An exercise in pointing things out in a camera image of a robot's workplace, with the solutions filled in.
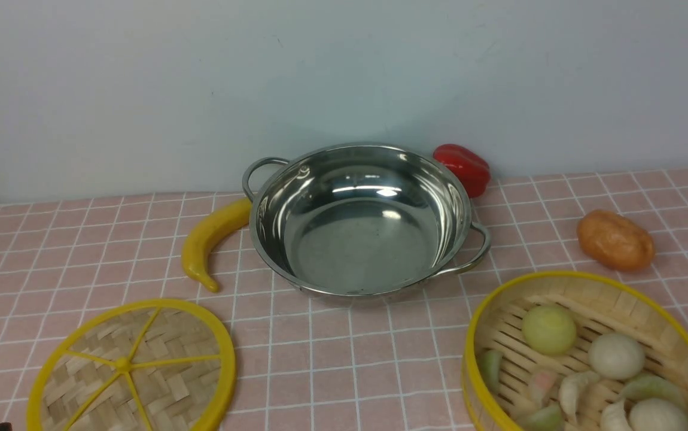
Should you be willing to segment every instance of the toy banana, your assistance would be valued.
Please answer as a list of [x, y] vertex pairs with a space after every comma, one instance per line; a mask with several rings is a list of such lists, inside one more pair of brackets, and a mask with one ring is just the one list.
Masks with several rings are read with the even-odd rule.
[[207, 215], [190, 231], [182, 246], [182, 269], [185, 274], [211, 292], [219, 284], [208, 275], [208, 255], [224, 237], [248, 224], [251, 201], [243, 198]]

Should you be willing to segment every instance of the red bell pepper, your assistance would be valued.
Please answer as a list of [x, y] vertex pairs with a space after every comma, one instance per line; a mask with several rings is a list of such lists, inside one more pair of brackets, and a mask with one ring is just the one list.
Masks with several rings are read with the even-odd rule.
[[456, 144], [440, 145], [432, 157], [458, 177], [470, 198], [485, 193], [490, 182], [490, 166], [483, 158]]

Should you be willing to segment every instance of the bamboo steamer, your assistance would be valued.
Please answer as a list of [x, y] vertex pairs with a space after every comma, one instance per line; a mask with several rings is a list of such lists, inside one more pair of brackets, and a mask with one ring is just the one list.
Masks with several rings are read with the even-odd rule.
[[[541, 355], [523, 340], [522, 317], [543, 303], [557, 303], [573, 314], [579, 338], [566, 355]], [[644, 370], [677, 384], [688, 400], [688, 333], [650, 298], [617, 281], [582, 272], [538, 272], [495, 289], [469, 325], [462, 361], [464, 399], [476, 429], [521, 430], [515, 420], [536, 410], [527, 395], [531, 372], [539, 366], [561, 376], [586, 371], [591, 341], [613, 331], [639, 341], [647, 356]], [[487, 390], [477, 367], [476, 356], [487, 349], [503, 353], [499, 396]], [[549, 394], [551, 402], [557, 402], [557, 387]], [[617, 380], [588, 387], [577, 410], [579, 422], [566, 423], [566, 431], [599, 431], [602, 409], [615, 401], [622, 387]]]
[[208, 310], [175, 299], [129, 303], [79, 327], [46, 360], [28, 429], [217, 429], [235, 377], [232, 340]]

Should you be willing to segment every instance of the pot handle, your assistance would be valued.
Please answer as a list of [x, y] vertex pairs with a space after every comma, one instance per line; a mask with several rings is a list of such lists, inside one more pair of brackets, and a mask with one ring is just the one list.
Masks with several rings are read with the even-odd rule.
[[479, 265], [480, 262], [482, 262], [483, 259], [485, 259], [487, 252], [490, 250], [490, 232], [488, 232], [485, 226], [475, 223], [474, 221], [472, 222], [471, 228], [473, 230], [480, 232], [483, 235], [483, 245], [480, 246], [480, 250], [477, 251], [477, 254], [475, 254], [469, 262], [466, 262], [453, 268], [441, 269], [438, 272], [435, 272], [434, 274], [429, 276], [429, 278], [435, 278], [444, 274], [460, 274], [462, 272], [467, 272], [470, 269], [474, 268], [476, 265]]
[[279, 157], [265, 157], [264, 159], [259, 159], [255, 161], [254, 163], [251, 164], [251, 166], [246, 169], [246, 172], [243, 173], [243, 193], [246, 194], [246, 198], [250, 200], [251, 202], [254, 201], [254, 192], [251, 191], [250, 186], [248, 185], [248, 180], [251, 179], [251, 174], [254, 173], [256, 169], [259, 169], [260, 167], [264, 165], [287, 165], [288, 160], [286, 159], [281, 159]]

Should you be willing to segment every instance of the wall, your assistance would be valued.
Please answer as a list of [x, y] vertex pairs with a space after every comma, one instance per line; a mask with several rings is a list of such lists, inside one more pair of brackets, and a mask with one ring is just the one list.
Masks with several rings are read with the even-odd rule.
[[0, 0], [0, 200], [238, 190], [262, 156], [688, 164], [688, 2]]

